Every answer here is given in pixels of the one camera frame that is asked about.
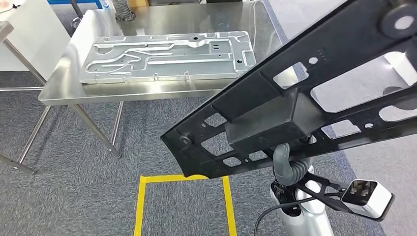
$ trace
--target gray cable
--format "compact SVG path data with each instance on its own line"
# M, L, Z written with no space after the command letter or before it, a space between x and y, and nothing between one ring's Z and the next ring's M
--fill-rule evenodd
M130 11L127 0L112 0L116 10L117 21L133 21L135 14Z
M312 158L298 161L289 161L290 145L288 143L278 145L273 153L273 167L278 183L289 186L297 183L307 173L311 166Z

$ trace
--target table leg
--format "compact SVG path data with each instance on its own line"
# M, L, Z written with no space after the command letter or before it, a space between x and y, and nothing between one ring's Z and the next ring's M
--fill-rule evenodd
M116 158L120 158L120 153L109 142L106 136L101 132L97 125L95 125L95 123L91 120L88 114L80 107L80 105L74 104L70 105L70 107L78 113L83 122L98 136L98 138L104 143L104 145L109 149L109 151L112 152L113 156L115 156Z
M19 61L34 75L35 78L39 80L40 83L43 85L46 84L46 80L43 78L43 76L37 71L37 69L13 46L13 44L5 39L3 41L4 45L13 53L13 55L19 59Z
M116 121L115 121L115 126L113 126L113 134L112 134L112 145L115 145L116 142L116 135L119 129L119 123L120 123L120 117L121 117L121 112L123 110L123 104L124 102L120 102L119 103L119 109L118 109L118 114L116 116Z
M38 120L38 123L35 126L35 129L33 129L32 133L29 137L29 140L26 142L25 148L23 149L22 153L20 154L20 157L19 157L19 160L18 160L19 164L23 163L23 161L26 157L26 154L28 153L29 148L32 146L32 143L35 140L36 135L38 134L40 127L42 126L43 122L45 121L45 118L48 115L48 112L49 112L50 109L51 109L51 106L46 106L45 109L43 110L42 115L40 116L40 118Z
M14 169L17 169L19 171L24 172L24 173L27 173L27 174L30 174L30 175L35 173L34 169L29 168L27 166L24 166L22 164L19 164L19 162L15 162L13 160L10 160L9 158L7 158L3 155L0 155L0 161L3 162L4 164L10 166L10 167L13 167Z

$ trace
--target black cable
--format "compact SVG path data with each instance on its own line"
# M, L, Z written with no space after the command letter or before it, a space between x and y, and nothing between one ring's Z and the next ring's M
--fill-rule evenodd
M20 5L15 5L15 4L13 4L13 5L12 5L12 8L7 9L7 10L5 10L5 11L2 11L2 12L0 12L0 14L2 14L2 13L6 13L6 12L11 11L11 10L13 10L13 9L17 9L19 6L20 6Z
M337 192L337 193L326 193L325 196L340 197L340 193L339 192ZM261 220L268 213L270 213L271 211L277 210L277 209L280 209L280 208L283 208L283 207L289 207L289 206L298 205L298 204L301 204L301 203L306 203L306 202L309 202L311 200L315 200L315 198L311 197L311 198L306 198L306 199L303 199L303 200L295 201L295 202L292 202L292 203L283 203L283 204L279 204L279 205L276 205L276 206L273 206L273 207L270 207L270 208L266 209L264 212L262 212L262 214L256 220L255 228L253 230L253 236L258 236L258 228L259 228L259 224L261 223Z

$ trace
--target metal sheet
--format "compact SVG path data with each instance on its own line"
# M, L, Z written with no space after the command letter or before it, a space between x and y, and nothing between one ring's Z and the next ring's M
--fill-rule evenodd
M245 31L99 37L79 78L86 84L227 79L254 65Z

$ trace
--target floor marking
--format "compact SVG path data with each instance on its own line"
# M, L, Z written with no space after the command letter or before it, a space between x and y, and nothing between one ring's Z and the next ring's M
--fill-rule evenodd
M136 219L135 219L135 228L133 230L134 236L141 236L142 232L142 217L143 217L143 208L145 205L145 188L146 186L146 177L141 176L139 178L139 190L138 190L138 200L136 202Z
M136 203L136 219L135 227L133 230L134 236L141 236L142 233L142 220L143 220L143 211L145 205L145 190L147 183L163 183L163 182L174 182L174 181L190 181L190 180L200 180L208 179L205 176L193 175L189 177L184 177L183 175L166 175L166 176L140 176L139 178L139 189L138 189L138 200ZM236 223L235 223L235 214L233 212L233 203L232 203L232 192L230 190L229 177L222 177L223 190L224 190L224 199L226 205L226 215L227 223L229 227L229 235L237 236L236 232Z
M230 190L229 177L224 176L223 179L223 190L224 190L224 200L226 202L226 214L227 214L227 224L229 225L229 235L237 236L236 232L236 222L235 222L235 213L233 212L233 203L232 203L232 191Z

